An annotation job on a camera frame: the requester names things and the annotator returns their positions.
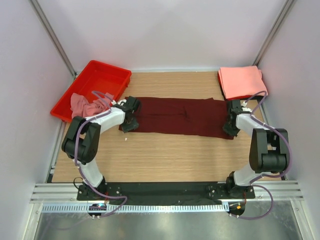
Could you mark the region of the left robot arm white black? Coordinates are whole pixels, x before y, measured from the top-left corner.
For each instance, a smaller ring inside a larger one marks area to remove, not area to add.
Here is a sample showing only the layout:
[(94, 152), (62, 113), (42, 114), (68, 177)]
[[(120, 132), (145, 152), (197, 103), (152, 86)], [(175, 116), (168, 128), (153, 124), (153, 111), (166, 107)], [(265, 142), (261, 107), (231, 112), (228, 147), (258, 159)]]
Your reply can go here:
[(141, 105), (139, 99), (129, 96), (113, 102), (107, 110), (96, 115), (76, 116), (69, 125), (61, 149), (74, 162), (82, 177), (82, 185), (95, 200), (108, 197), (105, 177), (96, 162), (100, 136), (115, 126), (119, 126), (124, 133), (136, 130), (139, 123), (135, 113)]

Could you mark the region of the dark maroon t shirt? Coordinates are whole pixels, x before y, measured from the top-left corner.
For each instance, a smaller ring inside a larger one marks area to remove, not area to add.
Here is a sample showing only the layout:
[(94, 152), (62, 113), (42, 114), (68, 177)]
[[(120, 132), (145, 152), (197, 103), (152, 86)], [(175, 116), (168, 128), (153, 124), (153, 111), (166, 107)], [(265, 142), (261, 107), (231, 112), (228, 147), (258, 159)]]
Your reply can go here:
[(223, 126), (227, 103), (223, 100), (138, 97), (141, 107), (134, 116), (136, 133), (161, 133), (233, 140)]

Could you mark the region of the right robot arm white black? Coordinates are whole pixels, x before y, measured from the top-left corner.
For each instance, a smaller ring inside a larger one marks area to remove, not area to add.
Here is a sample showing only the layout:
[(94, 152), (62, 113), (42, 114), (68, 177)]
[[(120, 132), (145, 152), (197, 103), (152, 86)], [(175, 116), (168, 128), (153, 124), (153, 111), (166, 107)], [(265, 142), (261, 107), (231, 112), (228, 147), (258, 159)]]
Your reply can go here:
[(258, 120), (253, 111), (240, 100), (226, 104), (227, 120), (223, 130), (231, 137), (243, 131), (251, 137), (248, 164), (226, 178), (225, 192), (229, 198), (243, 198), (252, 192), (252, 184), (262, 177), (280, 178), (290, 166), (288, 132)]

